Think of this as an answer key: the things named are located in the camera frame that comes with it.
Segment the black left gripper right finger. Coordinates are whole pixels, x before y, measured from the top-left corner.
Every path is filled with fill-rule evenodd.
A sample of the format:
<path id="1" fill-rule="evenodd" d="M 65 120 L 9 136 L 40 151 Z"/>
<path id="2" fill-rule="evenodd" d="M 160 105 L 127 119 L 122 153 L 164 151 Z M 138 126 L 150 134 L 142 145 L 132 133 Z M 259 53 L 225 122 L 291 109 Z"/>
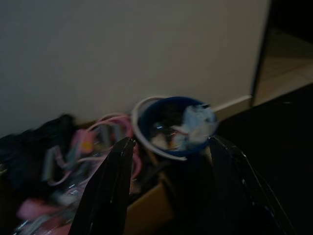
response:
<path id="1" fill-rule="evenodd" d="M 216 194 L 209 235 L 297 235 L 266 180 L 233 143 L 209 139 Z"/>

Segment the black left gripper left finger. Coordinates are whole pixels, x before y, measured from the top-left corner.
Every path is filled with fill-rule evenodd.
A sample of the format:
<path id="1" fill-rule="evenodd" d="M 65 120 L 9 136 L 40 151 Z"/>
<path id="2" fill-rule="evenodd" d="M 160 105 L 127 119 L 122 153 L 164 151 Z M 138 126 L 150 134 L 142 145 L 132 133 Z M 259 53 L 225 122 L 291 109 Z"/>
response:
<path id="1" fill-rule="evenodd" d="M 86 185 L 69 235 L 123 235 L 135 141 L 116 143 Z"/>

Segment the white crumpled paper trash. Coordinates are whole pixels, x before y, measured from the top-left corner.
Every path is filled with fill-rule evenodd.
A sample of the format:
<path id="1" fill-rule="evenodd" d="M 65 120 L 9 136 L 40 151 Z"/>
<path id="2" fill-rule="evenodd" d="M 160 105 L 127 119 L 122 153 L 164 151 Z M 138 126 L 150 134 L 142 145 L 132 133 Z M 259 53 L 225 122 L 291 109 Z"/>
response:
<path id="1" fill-rule="evenodd" d="M 204 143 L 217 127 L 218 120 L 210 105 L 189 105 L 184 108 L 181 126 L 151 131 L 150 140 L 163 150 L 186 151 Z"/>

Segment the black crumpled trash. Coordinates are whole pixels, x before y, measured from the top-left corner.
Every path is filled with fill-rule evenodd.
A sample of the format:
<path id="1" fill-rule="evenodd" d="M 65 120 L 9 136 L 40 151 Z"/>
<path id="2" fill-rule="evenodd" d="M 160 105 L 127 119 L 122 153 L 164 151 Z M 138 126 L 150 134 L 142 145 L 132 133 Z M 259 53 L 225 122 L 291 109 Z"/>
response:
<path id="1" fill-rule="evenodd" d="M 184 108 L 174 103 L 154 105 L 146 111 L 151 131 L 169 131 L 172 126 L 181 126 Z"/>

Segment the cardboard box of pink hangers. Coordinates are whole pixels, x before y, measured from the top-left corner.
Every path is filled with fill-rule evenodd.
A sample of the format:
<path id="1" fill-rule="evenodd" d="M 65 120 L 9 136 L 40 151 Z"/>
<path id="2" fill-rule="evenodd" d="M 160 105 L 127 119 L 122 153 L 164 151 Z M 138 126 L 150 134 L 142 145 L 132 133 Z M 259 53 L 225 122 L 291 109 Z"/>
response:
<path id="1" fill-rule="evenodd" d="M 75 126 L 76 131 L 87 130 L 94 123 Z M 0 235 L 69 235 L 87 183 L 113 146 L 126 138 L 119 124 L 99 125 L 91 130 L 96 133 L 94 150 L 83 154 L 75 142 L 76 131 L 66 153 L 58 146 L 47 150 L 40 175 L 42 187 L 37 190 L 12 189 L 0 164 Z M 155 164 L 151 153 L 140 154 L 135 143 L 123 235 L 148 235 L 173 219 L 163 182 L 167 165 Z"/>

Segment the pink packet with yellow spot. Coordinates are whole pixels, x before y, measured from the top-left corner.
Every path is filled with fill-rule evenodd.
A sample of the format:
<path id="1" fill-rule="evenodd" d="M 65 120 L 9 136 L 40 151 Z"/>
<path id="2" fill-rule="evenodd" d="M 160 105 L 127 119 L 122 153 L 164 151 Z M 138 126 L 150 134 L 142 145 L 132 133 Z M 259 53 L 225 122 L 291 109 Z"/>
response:
<path id="1" fill-rule="evenodd" d="M 79 129 L 75 134 L 75 142 L 80 144 L 80 149 L 83 154 L 89 154 L 94 150 L 94 140 L 96 133 L 86 129 Z"/>

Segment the black floor mat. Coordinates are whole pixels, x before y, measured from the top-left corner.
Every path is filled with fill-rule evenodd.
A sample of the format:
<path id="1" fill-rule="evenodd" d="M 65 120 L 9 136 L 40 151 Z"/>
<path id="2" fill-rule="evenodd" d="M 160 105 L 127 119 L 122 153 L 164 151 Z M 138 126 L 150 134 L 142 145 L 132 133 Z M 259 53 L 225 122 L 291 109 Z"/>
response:
<path id="1" fill-rule="evenodd" d="M 313 84 L 221 122 L 273 190 L 297 235 L 313 235 Z"/>

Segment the pink clothes hanger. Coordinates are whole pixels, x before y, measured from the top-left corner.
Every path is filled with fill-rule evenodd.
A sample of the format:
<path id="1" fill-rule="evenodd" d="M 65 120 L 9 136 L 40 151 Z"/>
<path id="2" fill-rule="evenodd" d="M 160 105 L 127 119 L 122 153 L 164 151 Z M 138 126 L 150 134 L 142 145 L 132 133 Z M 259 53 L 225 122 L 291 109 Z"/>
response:
<path id="1" fill-rule="evenodd" d="M 93 125 L 91 125 L 87 131 L 91 131 L 95 127 L 106 124 L 113 126 L 114 124 L 119 124 L 125 129 L 125 136 L 132 137 L 133 136 L 133 127 L 131 124 L 131 118 L 129 115 L 124 113 L 111 113 L 101 117 L 98 121 L 96 121 Z"/>

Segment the black plastic bag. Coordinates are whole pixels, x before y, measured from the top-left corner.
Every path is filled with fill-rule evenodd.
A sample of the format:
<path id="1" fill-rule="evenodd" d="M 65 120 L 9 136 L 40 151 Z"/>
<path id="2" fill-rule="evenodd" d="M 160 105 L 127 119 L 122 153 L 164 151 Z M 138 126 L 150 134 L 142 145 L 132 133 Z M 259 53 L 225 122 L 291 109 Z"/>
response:
<path id="1" fill-rule="evenodd" d="M 47 150 L 58 146 L 66 153 L 75 131 L 74 117 L 65 114 L 37 129 L 0 138 L 0 164 L 6 169 L 4 178 L 10 187 L 16 191 L 41 188 L 40 175 Z"/>

